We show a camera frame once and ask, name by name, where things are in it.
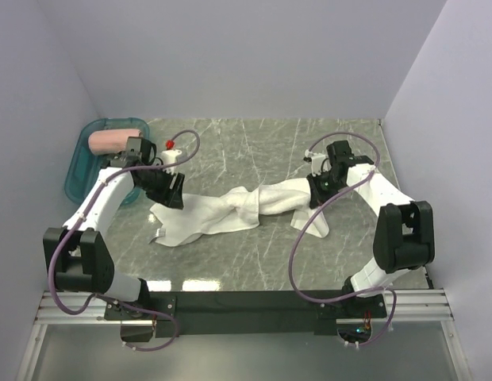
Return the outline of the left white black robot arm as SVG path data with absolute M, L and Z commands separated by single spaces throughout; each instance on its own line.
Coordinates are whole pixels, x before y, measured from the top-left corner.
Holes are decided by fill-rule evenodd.
M 174 141 L 162 152 L 143 137 L 130 137 L 125 148 L 108 155 L 78 210 L 60 228 L 49 228 L 43 237 L 48 288 L 64 313 L 78 315 L 84 308 L 63 304 L 61 291 L 87 292 L 113 304 L 123 303 L 132 318 L 150 313 L 152 300 L 145 280 L 125 275 L 115 268 L 104 235 L 125 197 L 135 188 L 152 201 L 172 209 L 183 208 L 184 175 L 176 166 L 186 162 Z

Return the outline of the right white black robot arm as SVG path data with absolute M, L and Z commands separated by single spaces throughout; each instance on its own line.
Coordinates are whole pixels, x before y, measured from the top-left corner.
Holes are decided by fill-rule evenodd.
M 311 167 L 306 179 L 312 210 L 352 190 L 377 217 L 372 258 L 345 281 L 341 297 L 342 310 L 358 317 L 369 307 L 370 297 L 434 261 L 432 207 L 403 194 L 377 171 L 372 159 L 355 155 L 345 140 L 329 144 L 326 153 L 307 150 L 304 161 Z

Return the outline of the white towel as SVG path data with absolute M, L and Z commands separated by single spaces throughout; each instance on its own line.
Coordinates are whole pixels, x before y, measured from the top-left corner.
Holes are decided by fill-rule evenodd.
M 161 223 L 151 241 L 178 247 L 203 235 L 234 233 L 259 226 L 261 215 L 292 212 L 290 226 L 302 229 L 315 211 L 309 207 L 307 179 L 288 179 L 255 190 L 235 187 L 219 197 L 184 194 L 181 210 L 155 204 L 151 214 Z

